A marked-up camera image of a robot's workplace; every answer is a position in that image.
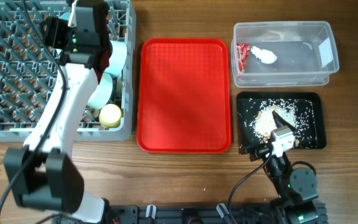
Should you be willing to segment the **green plastic bowl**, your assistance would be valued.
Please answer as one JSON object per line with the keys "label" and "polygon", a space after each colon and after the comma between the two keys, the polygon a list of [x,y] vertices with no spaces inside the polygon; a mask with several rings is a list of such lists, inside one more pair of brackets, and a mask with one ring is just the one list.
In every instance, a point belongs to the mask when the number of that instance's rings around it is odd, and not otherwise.
{"label": "green plastic bowl", "polygon": [[108,73],[103,73],[99,85],[89,98],[87,105],[96,110],[100,110],[106,105],[111,98],[113,92],[112,76]]}

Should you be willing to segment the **light blue bowl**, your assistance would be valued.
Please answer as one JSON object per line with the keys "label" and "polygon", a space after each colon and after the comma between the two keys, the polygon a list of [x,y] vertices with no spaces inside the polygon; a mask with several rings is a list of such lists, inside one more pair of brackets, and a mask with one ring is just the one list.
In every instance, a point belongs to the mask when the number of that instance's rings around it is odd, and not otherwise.
{"label": "light blue bowl", "polygon": [[110,76],[117,77],[123,70],[127,58],[127,45],[124,42],[111,40],[112,53],[109,58],[109,66],[105,69],[105,73]]}

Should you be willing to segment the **large light blue plate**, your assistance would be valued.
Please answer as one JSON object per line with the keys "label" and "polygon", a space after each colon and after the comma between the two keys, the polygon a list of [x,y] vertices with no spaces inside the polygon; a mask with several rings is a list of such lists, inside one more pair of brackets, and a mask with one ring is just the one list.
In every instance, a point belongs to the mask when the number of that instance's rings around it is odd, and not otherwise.
{"label": "large light blue plate", "polygon": [[63,20],[65,20],[65,21],[69,21],[70,15],[71,15],[70,12],[65,12],[65,13],[63,13],[63,14],[60,16],[60,19],[63,19]]}

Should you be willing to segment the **red snack wrapper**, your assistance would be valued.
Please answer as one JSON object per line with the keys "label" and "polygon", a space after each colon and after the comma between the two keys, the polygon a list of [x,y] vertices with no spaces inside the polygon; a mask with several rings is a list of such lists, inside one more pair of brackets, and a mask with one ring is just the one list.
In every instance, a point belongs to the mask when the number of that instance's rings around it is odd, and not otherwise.
{"label": "red snack wrapper", "polygon": [[246,68],[246,61],[250,52],[250,45],[246,43],[237,43],[237,64],[240,72],[243,72]]}

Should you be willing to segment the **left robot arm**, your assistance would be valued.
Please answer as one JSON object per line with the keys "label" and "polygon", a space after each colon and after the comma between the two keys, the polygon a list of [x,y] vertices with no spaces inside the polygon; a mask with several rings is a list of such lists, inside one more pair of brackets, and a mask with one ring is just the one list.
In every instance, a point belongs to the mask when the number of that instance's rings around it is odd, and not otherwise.
{"label": "left robot arm", "polygon": [[52,94],[20,149],[3,159],[9,179],[5,194],[17,206],[49,211],[52,218],[78,223],[111,223],[109,202],[87,192],[71,154],[90,96],[109,65],[112,45],[104,1],[69,1],[68,21],[50,16],[32,30],[58,70]]}

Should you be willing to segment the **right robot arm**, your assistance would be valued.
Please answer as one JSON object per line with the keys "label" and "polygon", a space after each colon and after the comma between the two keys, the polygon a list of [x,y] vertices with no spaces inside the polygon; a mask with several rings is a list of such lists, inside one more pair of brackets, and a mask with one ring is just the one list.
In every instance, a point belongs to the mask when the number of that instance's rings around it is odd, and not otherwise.
{"label": "right robot arm", "polygon": [[262,160],[260,168],[273,183],[278,198],[249,205],[246,212],[254,223],[318,223],[316,169],[304,161],[289,161],[286,152],[295,147],[295,128],[275,110],[272,117],[277,127],[268,140],[246,146],[241,154],[248,154],[251,161]]}

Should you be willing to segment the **food scraps and rice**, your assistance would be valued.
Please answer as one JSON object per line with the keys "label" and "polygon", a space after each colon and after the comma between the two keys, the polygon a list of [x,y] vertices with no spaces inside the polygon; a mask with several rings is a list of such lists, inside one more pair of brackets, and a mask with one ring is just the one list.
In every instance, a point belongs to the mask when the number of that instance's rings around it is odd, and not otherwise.
{"label": "food scraps and rice", "polygon": [[288,126],[295,137],[295,147],[315,148],[317,135],[313,105],[303,99],[256,99],[241,100],[241,122],[244,135],[251,144],[270,139],[274,129]]}

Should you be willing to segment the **yellow plastic cup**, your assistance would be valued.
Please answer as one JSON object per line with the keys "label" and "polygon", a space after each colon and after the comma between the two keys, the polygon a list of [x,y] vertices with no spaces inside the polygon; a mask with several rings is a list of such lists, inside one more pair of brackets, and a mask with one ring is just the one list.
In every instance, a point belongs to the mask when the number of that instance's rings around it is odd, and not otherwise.
{"label": "yellow plastic cup", "polygon": [[104,128],[117,128],[121,124],[122,110],[118,105],[106,104],[99,113],[99,122]]}

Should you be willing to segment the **white tissue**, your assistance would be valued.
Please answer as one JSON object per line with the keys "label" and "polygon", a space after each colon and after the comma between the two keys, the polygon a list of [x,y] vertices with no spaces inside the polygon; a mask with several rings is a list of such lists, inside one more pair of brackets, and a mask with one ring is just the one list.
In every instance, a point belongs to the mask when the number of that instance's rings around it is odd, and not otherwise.
{"label": "white tissue", "polygon": [[277,61],[277,56],[272,51],[260,49],[256,46],[252,46],[250,51],[264,64],[272,64]]}

